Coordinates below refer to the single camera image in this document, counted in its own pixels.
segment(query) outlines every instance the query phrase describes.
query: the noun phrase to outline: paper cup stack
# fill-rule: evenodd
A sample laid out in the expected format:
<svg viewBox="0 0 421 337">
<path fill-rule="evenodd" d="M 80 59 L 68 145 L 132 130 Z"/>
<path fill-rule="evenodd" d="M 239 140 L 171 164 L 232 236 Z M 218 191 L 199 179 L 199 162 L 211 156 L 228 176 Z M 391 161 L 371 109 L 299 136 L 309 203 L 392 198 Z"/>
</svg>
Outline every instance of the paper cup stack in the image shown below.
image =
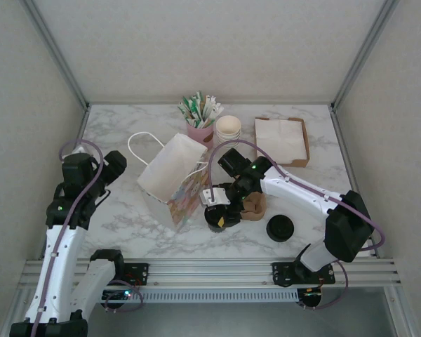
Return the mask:
<svg viewBox="0 0 421 337">
<path fill-rule="evenodd" d="M 217 140 L 221 144 L 228 140 L 240 139 L 241 135 L 241 122 L 240 119 L 234 116 L 223 116 L 217 120 Z M 227 149 L 236 147 L 238 143 L 230 143 L 223 145 Z"/>
</svg>

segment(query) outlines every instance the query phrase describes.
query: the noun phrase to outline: paper bag handle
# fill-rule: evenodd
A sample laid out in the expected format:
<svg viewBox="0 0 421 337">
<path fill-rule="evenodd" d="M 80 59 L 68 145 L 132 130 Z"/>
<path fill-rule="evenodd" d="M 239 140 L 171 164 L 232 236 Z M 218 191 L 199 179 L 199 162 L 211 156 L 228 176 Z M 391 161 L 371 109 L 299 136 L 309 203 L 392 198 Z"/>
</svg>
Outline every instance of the paper bag handle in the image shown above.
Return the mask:
<svg viewBox="0 0 421 337">
<path fill-rule="evenodd" d="M 128 150 L 129 150 L 129 152 L 131 152 L 133 154 L 133 156 L 136 157 L 137 159 L 139 159 L 143 164 L 148 166 L 148 163 L 145 160 L 143 160 L 142 158 L 140 158 L 136 153 L 134 153 L 131 149 L 131 146 L 129 145 L 129 142 L 131 141 L 131 139 L 133 139 L 134 136 L 143 135 L 143 134 L 150 135 L 151 137 L 153 137 L 155 140 L 157 140 L 157 142 L 159 144 L 161 144 L 162 147 L 163 147 L 163 144 L 152 133 L 146 132 L 146 131 L 134 133 L 130 138 L 128 138 Z"/>
</svg>

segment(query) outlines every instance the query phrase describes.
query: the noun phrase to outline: cable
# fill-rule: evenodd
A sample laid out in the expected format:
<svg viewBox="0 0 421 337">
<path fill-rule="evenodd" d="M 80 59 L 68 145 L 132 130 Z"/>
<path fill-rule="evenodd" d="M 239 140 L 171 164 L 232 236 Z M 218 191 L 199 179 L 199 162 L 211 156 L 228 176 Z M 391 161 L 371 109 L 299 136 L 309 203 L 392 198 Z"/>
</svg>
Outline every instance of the cable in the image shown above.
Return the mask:
<svg viewBox="0 0 421 337">
<path fill-rule="evenodd" d="M 101 205 L 103 203 L 104 200 L 106 200 L 108 198 L 108 196 L 111 195 L 111 190 L 105 190 L 107 192 L 107 194 L 103 197 L 103 199 L 101 199 L 98 204 L 95 205 L 95 209 L 97 209 L 99 207 L 99 205 Z"/>
<path fill-rule="evenodd" d="M 153 137 L 155 140 L 157 140 L 157 142 L 159 143 L 159 144 L 161 144 L 161 146 L 162 147 L 165 147 L 165 145 L 164 144 L 162 144 L 162 142 L 159 140 L 159 139 L 157 139 L 156 138 L 156 136 L 154 136 L 152 133 L 150 133 L 150 132 L 146 132 L 146 131 L 141 131 L 141 132 L 137 132 L 137 133 L 134 133 L 133 135 L 131 135 L 130 136 L 130 138 L 128 138 L 128 150 L 129 150 L 129 152 L 131 152 L 131 154 L 134 156 L 134 157 L 136 157 L 137 159 L 139 159 L 143 164 L 145 164 L 145 165 L 147 165 L 148 166 L 148 163 L 145 161 L 145 160 L 143 160 L 142 158 L 140 158 L 136 153 L 134 153 L 134 151 L 131 149 L 131 145 L 130 145 L 130 141 L 131 141 L 131 139 L 133 139 L 133 137 L 134 136 L 137 136 L 137 135 L 142 135 L 142 134 L 146 134 L 146 135 L 150 135 L 151 137 Z M 199 170 L 196 170 L 196 171 L 193 171 L 192 173 L 189 173 L 182 181 L 184 181 L 184 180 L 186 180 L 188 177 L 190 177 L 190 176 L 192 176 L 192 175 L 194 175 L 195 173 L 198 173 L 198 172 L 200 172 L 200 171 L 202 171 L 202 170 L 204 170 L 206 167 L 208 167 L 208 162 L 206 162 L 206 161 L 197 161 L 197 163 L 199 163 L 199 164 L 206 164 L 205 166 L 203 166 L 203 167 L 201 167 Z"/>
<path fill-rule="evenodd" d="M 89 189 L 92 187 L 92 185 L 97 181 L 98 177 L 100 176 L 100 174 L 103 170 L 103 166 L 104 166 L 103 153 L 101 152 L 100 148 L 95 143 L 92 143 L 92 142 L 90 142 L 88 140 L 84 140 L 84 139 L 69 140 L 63 146 L 61 146 L 61 148 L 59 150 L 59 153 L 58 153 L 60 161 L 64 161 L 64 159 L 62 158 L 62 151 L 66 148 L 66 146 L 68 146 L 72 143 L 78 143 L 78 144 L 79 143 L 85 143 L 85 144 L 88 144 L 88 145 L 92 146 L 98 152 L 98 156 L 100 157 L 100 164 L 98 165 L 97 174 L 95 174 L 95 176 L 93 177 L 91 182 L 89 184 L 87 184 L 87 186 L 84 188 L 84 190 L 82 190 L 81 193 L 78 195 L 78 197 L 76 197 L 76 199 L 73 201 L 73 204 L 70 207 L 69 213 L 67 214 L 67 217 L 65 218 L 65 221 L 62 224 L 61 231 L 59 232 L 58 238 L 56 239 L 55 246 L 53 247 L 53 250 L 51 252 L 50 261 L 48 262 L 47 273 L 46 273 L 45 278 L 44 278 L 44 285 L 42 286 L 41 300 L 39 301 L 39 307 L 37 308 L 38 312 L 36 314 L 36 318 L 34 319 L 34 323 L 33 323 L 33 327 L 32 327 L 32 330 L 31 330 L 30 337 L 36 336 L 37 327 L 39 325 L 39 322 L 41 321 L 42 312 L 44 312 L 46 296 L 47 296 L 47 292 L 48 292 L 48 286 L 50 284 L 50 277 L 51 277 L 51 274 L 52 274 L 52 271 L 53 271 L 53 266 L 55 264 L 55 259 L 58 255 L 59 245 L 61 244 L 62 237 L 64 236 L 65 231 L 67 230 L 67 226 L 69 225 L 70 218 L 72 217 L 78 203 L 81 201 L 81 199 L 87 193 L 87 191 L 89 191 Z"/>
<path fill-rule="evenodd" d="M 226 144 L 230 144 L 230 143 L 243 143 L 243 144 L 247 144 L 250 145 L 251 147 L 254 147 L 257 151 L 259 151 L 260 153 L 262 153 L 265 158 L 267 158 L 268 160 L 270 160 L 270 162 L 272 163 L 272 165 L 274 166 L 274 168 L 279 172 L 279 174 L 281 176 L 283 176 L 284 178 L 290 178 L 288 177 L 278 166 L 278 164 L 276 164 L 276 162 L 261 148 L 259 148 L 257 145 L 252 144 L 250 142 L 248 142 L 247 140 L 242 140 L 242 139 L 237 139 L 237 140 L 228 140 L 226 142 L 223 142 L 221 144 L 219 144 L 213 151 L 212 154 L 210 155 L 209 158 L 209 185 L 210 185 L 210 196 L 211 196 L 211 200 L 215 201 L 214 199 L 214 195 L 213 195 L 213 188 L 212 188 L 212 173 L 211 173 L 211 165 L 212 165 L 212 160 L 213 157 L 215 156 L 216 152 L 224 145 Z M 300 183 L 299 181 L 296 181 L 295 179 L 290 178 L 289 180 L 291 183 L 304 188 L 305 190 L 312 192 L 320 197 L 324 197 L 324 193 L 315 190 L 314 188 L 307 186 L 303 183 Z M 328 198 L 330 201 L 335 202 L 337 205 L 340 205 L 341 207 L 346 208 L 348 211 L 351 211 L 353 214 L 355 214 L 356 216 L 360 217 L 360 219 L 362 219 L 363 221 L 365 221 L 366 223 L 368 223 L 371 227 L 373 227 L 375 230 L 377 230 L 377 232 L 379 232 L 380 234 L 380 241 L 377 244 L 374 244 L 372 246 L 366 247 L 366 248 L 362 248 L 360 249 L 360 251 L 370 251 L 373 249 L 376 249 L 380 246 L 382 246 L 385 243 L 385 233 L 382 231 L 382 229 L 376 225 L 370 218 L 368 218 L 367 216 L 364 216 L 362 213 L 360 213 L 359 211 L 357 211 L 356 209 L 352 208 L 350 205 L 344 203 L 343 201 L 337 200 L 333 197 L 329 197 Z"/>
<path fill-rule="evenodd" d="M 342 292 L 342 294 L 339 296 L 339 297 L 337 297 L 335 300 L 333 300 L 333 301 L 331 301 L 331 302 L 329 302 L 329 303 L 326 303 L 326 304 L 323 304 L 323 305 L 319 305 L 318 307 L 310 307 L 310 308 L 312 308 L 312 310 L 322 310 L 322 309 L 326 309 L 326 308 L 329 308 L 329 307 L 331 307 L 331 306 L 333 306 L 334 304 L 336 304 L 336 303 L 338 303 L 338 302 L 340 302 L 346 295 L 347 295 L 347 291 L 348 291 L 348 286 L 349 286 L 349 282 L 348 282 L 348 274 L 346 273 L 346 269 L 345 269 L 345 267 L 340 263 L 340 261 L 336 261 L 336 263 L 338 263 L 338 265 L 340 266 L 340 268 L 342 268 L 342 271 L 343 271 L 343 274 L 345 275 L 345 288 L 343 289 L 343 292 Z M 304 309 L 306 309 L 307 308 L 307 306 L 306 305 L 303 305 L 302 303 L 298 303 L 298 305 L 300 306 L 300 307 L 303 307 Z"/>
<path fill-rule="evenodd" d="M 110 293 L 108 295 L 108 297 L 106 298 L 106 301 L 105 301 L 105 304 L 104 304 L 106 311 L 112 311 L 114 314 L 116 312 L 130 312 L 130 311 L 139 310 L 144 305 L 143 295 L 140 293 L 140 286 L 133 286 L 132 284 L 129 284 L 128 282 L 125 282 L 125 281 L 121 281 L 119 279 L 115 279 L 115 280 L 111 281 L 109 284 L 123 284 L 124 286 L 129 286 L 139 296 L 140 303 L 137 307 L 131 308 L 131 309 L 121 309 L 121 308 L 111 309 L 111 308 L 109 308 L 107 306 L 107 304 L 108 304 L 110 298 L 112 298 L 113 296 L 117 295 L 118 293 L 121 293 L 122 291 L 124 291 L 124 290 L 118 290 L 118 291 L 115 291 L 113 293 Z"/>
</svg>

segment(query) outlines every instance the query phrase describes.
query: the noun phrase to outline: white napkin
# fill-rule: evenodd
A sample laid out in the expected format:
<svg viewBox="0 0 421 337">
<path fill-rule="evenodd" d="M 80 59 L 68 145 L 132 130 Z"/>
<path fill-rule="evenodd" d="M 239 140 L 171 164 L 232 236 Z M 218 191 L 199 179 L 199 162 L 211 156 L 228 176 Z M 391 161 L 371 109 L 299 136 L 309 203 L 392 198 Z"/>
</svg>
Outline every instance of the white napkin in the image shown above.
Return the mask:
<svg viewBox="0 0 421 337">
<path fill-rule="evenodd" d="M 256 119 L 256 144 L 278 164 L 290 164 L 295 159 L 307 159 L 302 124 L 283 119 Z"/>
</svg>

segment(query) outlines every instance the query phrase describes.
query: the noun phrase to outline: white bag handle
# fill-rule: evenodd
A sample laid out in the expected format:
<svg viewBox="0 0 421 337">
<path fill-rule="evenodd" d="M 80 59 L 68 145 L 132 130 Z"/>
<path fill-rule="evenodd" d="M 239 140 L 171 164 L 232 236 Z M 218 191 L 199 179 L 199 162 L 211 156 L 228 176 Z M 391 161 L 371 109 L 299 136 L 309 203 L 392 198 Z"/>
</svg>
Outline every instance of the white bag handle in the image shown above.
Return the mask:
<svg viewBox="0 0 421 337">
<path fill-rule="evenodd" d="M 159 139 L 157 139 L 156 136 L 154 136 L 152 133 L 146 132 L 146 131 L 134 133 L 133 135 L 131 135 L 130 138 L 128 138 L 128 150 L 129 150 L 129 152 L 131 152 L 131 154 L 134 157 L 136 157 L 137 159 L 139 159 L 143 164 L 148 166 L 148 163 L 145 160 L 143 160 L 142 158 L 140 158 L 136 153 L 134 153 L 134 151 L 131 149 L 131 146 L 130 146 L 130 141 L 131 141 L 131 139 L 133 139 L 133 137 L 138 136 L 138 135 L 143 135 L 143 134 L 150 135 L 151 137 L 153 137 L 155 140 L 157 140 L 157 142 L 159 144 L 161 144 L 162 147 L 164 147 L 164 144 L 162 144 L 162 142 Z M 209 163 L 207 161 L 197 161 L 197 163 L 206 164 L 206 165 L 201 167 L 199 170 L 196 170 L 196 171 L 193 171 L 192 173 L 189 173 L 182 181 L 186 180 L 188 177 L 194 175 L 195 173 L 204 170 L 209 165 Z"/>
</svg>

